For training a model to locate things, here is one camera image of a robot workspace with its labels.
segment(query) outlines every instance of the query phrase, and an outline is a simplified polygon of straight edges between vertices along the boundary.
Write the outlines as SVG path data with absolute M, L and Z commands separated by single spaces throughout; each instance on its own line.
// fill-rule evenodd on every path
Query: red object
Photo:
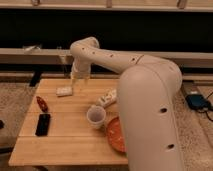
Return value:
M 124 139 L 121 132 L 119 117 L 112 119 L 106 129 L 109 144 L 117 151 L 126 152 Z
M 48 112 L 48 106 L 47 106 L 47 103 L 44 101 L 44 99 L 42 99 L 39 96 L 36 96 L 36 99 L 37 99 L 37 103 L 38 103 L 40 109 L 43 112 L 47 113 Z

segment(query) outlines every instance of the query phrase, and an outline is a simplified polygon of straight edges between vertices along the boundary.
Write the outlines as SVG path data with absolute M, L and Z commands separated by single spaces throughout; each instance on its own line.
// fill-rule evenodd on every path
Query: small white object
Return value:
M 198 91 L 190 91 L 190 94 L 198 94 Z
M 94 129 L 100 129 L 104 125 L 106 111 L 101 106 L 92 105 L 87 111 L 87 120 Z
M 34 46 L 27 46 L 27 47 L 24 47 L 24 53 L 32 53 L 34 50 L 41 50 L 41 47 L 39 47 L 38 45 L 34 45 Z
M 117 93 L 116 90 L 111 90 L 102 97 L 100 97 L 97 101 L 98 106 L 102 106 L 103 108 L 106 108 L 107 106 L 111 105 L 112 103 L 116 102 L 117 99 Z
M 56 90 L 56 95 L 58 97 L 62 97 L 62 96 L 71 96 L 73 93 L 72 91 L 72 87 L 71 86 L 66 86 L 66 87 L 59 87 Z

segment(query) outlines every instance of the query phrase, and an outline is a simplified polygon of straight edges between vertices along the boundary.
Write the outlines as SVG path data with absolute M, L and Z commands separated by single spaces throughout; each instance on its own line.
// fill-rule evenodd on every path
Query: red pepper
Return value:
M 48 106 L 47 106 L 47 103 L 44 101 L 44 99 L 42 99 L 39 96 L 36 96 L 36 99 L 37 99 L 37 103 L 38 103 L 40 109 L 43 112 L 47 113 L 48 112 Z

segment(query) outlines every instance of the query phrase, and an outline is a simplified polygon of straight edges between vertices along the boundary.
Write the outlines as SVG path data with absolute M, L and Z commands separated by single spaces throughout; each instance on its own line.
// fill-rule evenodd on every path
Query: orange plate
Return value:
M 106 129 L 109 144 L 117 151 L 125 152 L 124 139 L 121 132 L 119 117 L 112 119 Z

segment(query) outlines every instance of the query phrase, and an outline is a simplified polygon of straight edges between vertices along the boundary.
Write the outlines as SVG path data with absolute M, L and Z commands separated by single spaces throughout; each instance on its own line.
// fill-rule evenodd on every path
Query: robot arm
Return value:
M 118 110 L 131 171 L 184 171 L 172 107 L 181 72 L 173 62 L 149 55 L 99 49 L 86 38 L 71 45 L 72 74 L 83 78 L 95 63 L 122 73 Z

